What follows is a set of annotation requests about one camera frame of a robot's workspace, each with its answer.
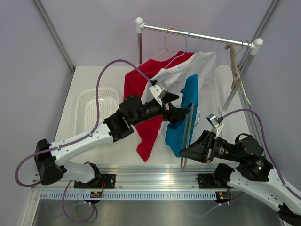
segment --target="white table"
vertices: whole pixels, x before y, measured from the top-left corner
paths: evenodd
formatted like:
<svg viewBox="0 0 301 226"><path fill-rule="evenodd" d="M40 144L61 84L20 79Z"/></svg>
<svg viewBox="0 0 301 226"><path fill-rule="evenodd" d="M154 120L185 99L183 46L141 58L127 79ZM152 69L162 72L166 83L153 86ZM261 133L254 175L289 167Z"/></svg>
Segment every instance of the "white table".
<svg viewBox="0 0 301 226"><path fill-rule="evenodd" d="M78 66L76 67L68 97L64 106L55 140L64 140L75 135L75 114L78 96L85 90L95 89L97 77L103 66ZM110 66L100 80L100 87L111 87L119 94L119 102L123 100L124 76L133 68L130 66ZM227 87L229 94L232 84L232 74L229 65L220 65L216 71L216 77L209 84L204 84L201 89L201 117L194 130L194 136L200 136L203 130L211 130L211 125L206 116L211 113L218 115L221 106L221 86ZM238 93L235 95L229 110L242 108ZM228 118L228 142L233 143L235 137L240 133L249 133L245 115L237 113ZM136 147L141 139L135 131L134 134L120 140L112 145L101 146L72 159L74 162L84 163L90 161L102 167L114 168L165 168L180 169L180 158L174 156L173 151L165 144L165 141L157 137L150 158L144 162ZM188 160L187 169L208 169L215 168L218 163L229 163L236 166L236 163L214 158L211 164L202 164Z"/></svg>

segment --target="clothing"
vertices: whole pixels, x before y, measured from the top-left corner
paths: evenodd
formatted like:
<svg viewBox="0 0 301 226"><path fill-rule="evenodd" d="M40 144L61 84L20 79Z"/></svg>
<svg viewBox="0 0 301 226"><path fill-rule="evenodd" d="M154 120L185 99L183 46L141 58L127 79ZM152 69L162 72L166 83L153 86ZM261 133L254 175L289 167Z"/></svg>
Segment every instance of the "clothing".
<svg viewBox="0 0 301 226"><path fill-rule="evenodd" d="M169 64L169 62L171 62L175 57L181 55L182 53L183 52L178 52L174 57L166 61L156 61L150 59L141 66L139 66L139 69L148 78L152 79L160 71L160 69L164 68L166 65ZM188 60L192 55L193 53L185 53L182 57L179 57L176 60L174 60L170 64L170 67L173 67ZM147 80L143 78L136 70L132 70L131 72L125 75L123 98L125 99L130 95L136 95L141 97L147 83ZM157 116L151 120L148 120L136 126L136 130L139 136L141 137L141 143L137 147L137 152L144 161L147 161L151 154L151 150L157 138L161 122L162 117Z"/></svg>
<svg viewBox="0 0 301 226"><path fill-rule="evenodd" d="M215 52L194 53L187 61L173 66L168 69L161 69L158 74L156 74L152 79L156 79L166 85L166 88L169 92L178 94L179 99L172 102L175 107L181 106L182 93L181 89L185 86L186 79L192 74L198 75L198 90L202 88L203 83L208 83L215 75L215 69L219 66L220 62L217 58ZM151 84L146 84L144 92L141 96L142 102L147 102L152 100L152 94L149 90ZM169 123L163 121L161 123L160 130L158 135L165 139L167 125Z"/></svg>
<svg viewBox="0 0 301 226"><path fill-rule="evenodd" d="M192 120L196 121L197 116L197 106L198 106L198 75L194 74L187 78L185 87L181 90L183 94L182 101L181 101L181 108L189 109L190 113L188 114L188 119L190 119L190 114L192 114ZM191 104L194 103L193 112L191 112ZM180 151L182 150L183 145L183 137L184 137L184 129L185 129L185 120L186 118L183 117L181 121L177 122L174 125L169 124L167 126L165 143L170 146L173 150L176 157L180 157ZM190 137L189 143L191 143L192 133L193 133L193 123L190 129Z"/></svg>

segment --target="white basket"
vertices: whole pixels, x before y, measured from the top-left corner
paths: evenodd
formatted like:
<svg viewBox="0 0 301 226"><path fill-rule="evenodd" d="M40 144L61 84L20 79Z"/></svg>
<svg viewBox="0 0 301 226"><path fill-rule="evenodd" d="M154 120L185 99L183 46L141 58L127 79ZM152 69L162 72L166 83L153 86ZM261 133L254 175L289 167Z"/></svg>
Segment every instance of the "white basket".
<svg viewBox="0 0 301 226"><path fill-rule="evenodd" d="M117 111L119 104L118 93L112 88L99 88L98 100L100 107L99 122L103 122L104 119ZM96 89L90 89L82 92L77 99L75 134L92 129L95 126L96 119Z"/></svg>

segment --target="white shirt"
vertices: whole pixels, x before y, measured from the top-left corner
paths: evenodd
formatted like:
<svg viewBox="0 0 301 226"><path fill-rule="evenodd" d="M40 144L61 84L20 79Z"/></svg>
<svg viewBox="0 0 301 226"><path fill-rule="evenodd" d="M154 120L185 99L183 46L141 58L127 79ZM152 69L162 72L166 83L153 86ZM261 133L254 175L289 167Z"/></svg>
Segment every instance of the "white shirt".
<svg viewBox="0 0 301 226"><path fill-rule="evenodd" d="M202 53L196 52L187 61L178 64L168 69L161 69L152 80L158 80L166 85L169 92L180 96L179 99L172 102L175 107L180 107L182 93L181 89L184 88L186 79L194 74L198 75L198 90L203 83L209 82L215 76L215 69L220 65L215 52ZM149 102L153 99L153 96L149 90L151 84L148 82L145 86L144 92L141 96L142 103ZM167 125L169 122L163 121L158 135L165 139Z"/></svg>

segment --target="gray wall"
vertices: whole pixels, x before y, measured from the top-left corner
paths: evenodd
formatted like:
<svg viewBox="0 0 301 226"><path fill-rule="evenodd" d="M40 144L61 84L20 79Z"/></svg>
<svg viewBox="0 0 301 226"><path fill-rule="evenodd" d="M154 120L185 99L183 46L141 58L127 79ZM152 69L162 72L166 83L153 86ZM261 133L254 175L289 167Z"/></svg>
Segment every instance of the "gray wall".
<svg viewBox="0 0 301 226"><path fill-rule="evenodd" d="M283 176L301 190L301 1L283 0L262 38L245 86Z"/></svg>
<svg viewBox="0 0 301 226"><path fill-rule="evenodd" d="M16 166L38 140L53 140L71 71L30 0L0 0L0 53L0 224L14 226L28 193ZM21 171L30 182L34 161Z"/></svg>
<svg viewBox="0 0 301 226"><path fill-rule="evenodd" d="M106 65L122 58L138 63L135 19L226 39L251 39L271 0L42 0L68 54L77 66ZM161 32L143 32L144 62L164 48ZM168 35L171 49L185 37ZM189 49L216 51L229 64L224 44L189 39Z"/></svg>

